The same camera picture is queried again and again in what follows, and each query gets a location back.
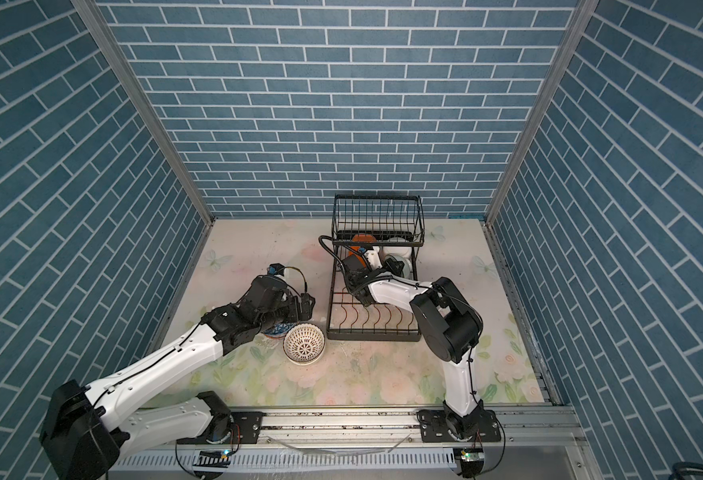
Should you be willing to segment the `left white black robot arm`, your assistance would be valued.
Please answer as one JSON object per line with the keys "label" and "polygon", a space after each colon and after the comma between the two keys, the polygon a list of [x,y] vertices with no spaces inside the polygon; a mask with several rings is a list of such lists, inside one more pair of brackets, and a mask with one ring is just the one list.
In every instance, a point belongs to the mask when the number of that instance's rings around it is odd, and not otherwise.
{"label": "left white black robot arm", "polygon": [[311,320],[315,299],[278,274],[256,276],[239,300],[217,307],[145,358],[89,384],[53,391],[40,444],[60,479],[100,479],[119,460],[181,439],[231,447],[239,430],[231,411],[205,391],[173,406],[144,404],[195,370],[231,354],[280,324]]}

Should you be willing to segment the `blue triangle patterned bowl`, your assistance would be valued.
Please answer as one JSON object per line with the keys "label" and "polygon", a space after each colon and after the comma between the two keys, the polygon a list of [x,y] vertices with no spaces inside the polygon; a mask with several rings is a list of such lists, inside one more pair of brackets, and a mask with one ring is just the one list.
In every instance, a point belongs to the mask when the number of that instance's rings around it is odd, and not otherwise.
{"label": "blue triangle patterned bowl", "polygon": [[262,334],[270,339],[281,339],[283,338],[290,330],[293,330],[295,328],[294,323],[281,323],[277,324],[267,330],[264,330]]}

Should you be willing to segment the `green ringed bowl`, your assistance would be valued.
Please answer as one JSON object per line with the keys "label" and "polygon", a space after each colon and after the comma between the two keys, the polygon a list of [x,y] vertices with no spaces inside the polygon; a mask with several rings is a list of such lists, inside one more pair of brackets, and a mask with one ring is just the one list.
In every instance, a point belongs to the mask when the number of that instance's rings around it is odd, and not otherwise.
{"label": "green ringed bowl", "polygon": [[395,276],[413,279],[413,266],[409,258],[404,258],[397,254],[387,255],[383,265]]}

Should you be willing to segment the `orange square bowl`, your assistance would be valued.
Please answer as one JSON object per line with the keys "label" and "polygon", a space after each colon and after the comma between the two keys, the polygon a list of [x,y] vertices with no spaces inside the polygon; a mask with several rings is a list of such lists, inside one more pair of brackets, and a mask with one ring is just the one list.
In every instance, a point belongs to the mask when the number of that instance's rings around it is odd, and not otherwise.
{"label": "orange square bowl", "polygon": [[367,264],[367,260],[365,260],[365,251],[373,247],[377,247],[377,250],[381,250],[381,248],[375,244],[377,238],[371,234],[363,233],[353,236],[353,242],[355,242],[355,245],[350,246],[351,254],[349,254],[348,258],[350,268],[352,270],[369,268],[369,264]]}

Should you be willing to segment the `red starburst patterned bowl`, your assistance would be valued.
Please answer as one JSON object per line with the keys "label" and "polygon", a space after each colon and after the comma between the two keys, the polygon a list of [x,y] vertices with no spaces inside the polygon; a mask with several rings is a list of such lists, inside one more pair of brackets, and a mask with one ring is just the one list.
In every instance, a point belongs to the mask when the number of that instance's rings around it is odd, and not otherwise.
{"label": "red starburst patterned bowl", "polygon": [[283,353],[296,365],[317,362],[325,350],[326,340],[316,325],[305,323],[293,327],[283,338]]}

